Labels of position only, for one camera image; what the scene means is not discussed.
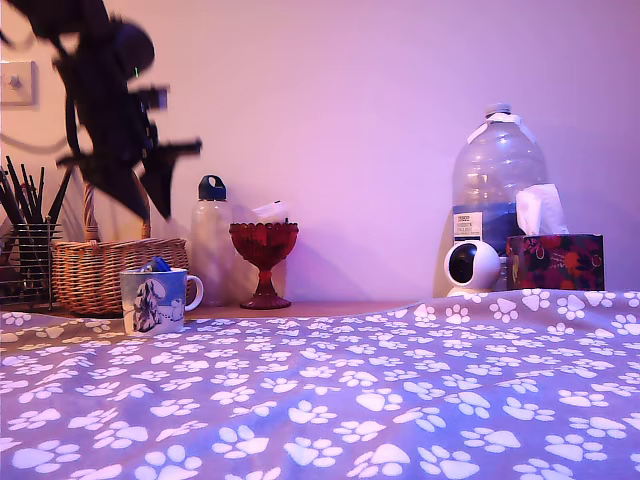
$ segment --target red glass bowl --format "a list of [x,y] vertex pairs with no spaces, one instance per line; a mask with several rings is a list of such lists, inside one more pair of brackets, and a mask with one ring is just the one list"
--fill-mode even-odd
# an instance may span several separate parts
[[279,297],[271,282],[271,269],[293,250],[298,237],[297,223],[232,223],[233,246],[242,258],[260,270],[253,297],[240,306],[252,310],[284,308],[291,302]]

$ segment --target security camera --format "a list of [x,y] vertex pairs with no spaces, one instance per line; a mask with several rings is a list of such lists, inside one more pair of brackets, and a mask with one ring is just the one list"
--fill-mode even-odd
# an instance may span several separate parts
[[469,240],[447,252],[444,271],[453,284],[448,297],[489,292],[500,276],[500,257],[488,243]]

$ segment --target floral tissue box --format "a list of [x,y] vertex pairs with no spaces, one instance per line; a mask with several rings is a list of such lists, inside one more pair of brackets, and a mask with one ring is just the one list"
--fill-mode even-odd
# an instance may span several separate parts
[[509,237],[507,288],[605,290],[602,235]]

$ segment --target wooden surface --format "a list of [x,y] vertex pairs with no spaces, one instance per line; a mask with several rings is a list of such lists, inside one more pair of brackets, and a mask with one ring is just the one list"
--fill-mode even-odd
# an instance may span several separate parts
[[[294,302],[290,307],[278,310],[247,310],[237,305],[229,307],[198,307],[185,314],[187,320],[196,318],[273,318],[273,317],[333,317],[343,315],[359,315],[395,310],[411,302]],[[47,308],[27,309],[20,306],[3,305],[0,311],[31,311],[55,317],[74,318],[89,317],[90,315],[73,315],[61,307],[54,307],[50,312]]]

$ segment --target wall plate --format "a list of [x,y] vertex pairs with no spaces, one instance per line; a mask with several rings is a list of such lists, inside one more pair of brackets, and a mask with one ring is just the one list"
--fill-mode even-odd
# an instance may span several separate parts
[[35,62],[0,62],[2,105],[35,105],[36,71]]

